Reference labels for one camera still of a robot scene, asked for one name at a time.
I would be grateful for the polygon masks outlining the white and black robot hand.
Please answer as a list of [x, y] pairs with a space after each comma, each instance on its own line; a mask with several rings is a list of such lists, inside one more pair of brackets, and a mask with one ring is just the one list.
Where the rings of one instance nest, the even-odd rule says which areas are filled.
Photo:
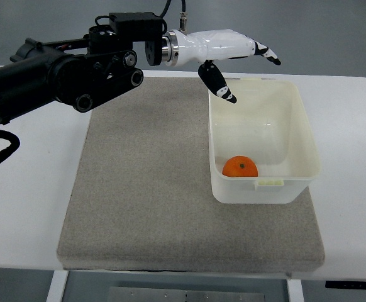
[[216, 60], [242, 59], [258, 55], [275, 65], [281, 62], [266, 45], [233, 30], [200, 31], [184, 35], [176, 34], [177, 51], [174, 52], [176, 66], [190, 61], [200, 63], [198, 75], [215, 96], [235, 104], [237, 98], [229, 89]]

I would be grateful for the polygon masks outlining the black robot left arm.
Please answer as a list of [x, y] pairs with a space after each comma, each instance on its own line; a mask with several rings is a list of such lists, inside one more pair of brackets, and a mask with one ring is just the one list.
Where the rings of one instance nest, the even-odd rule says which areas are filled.
[[81, 39], [42, 43], [31, 38], [0, 67], [0, 126], [52, 101], [88, 112], [138, 87], [135, 42], [151, 66], [162, 61], [166, 21], [151, 12], [111, 13]]

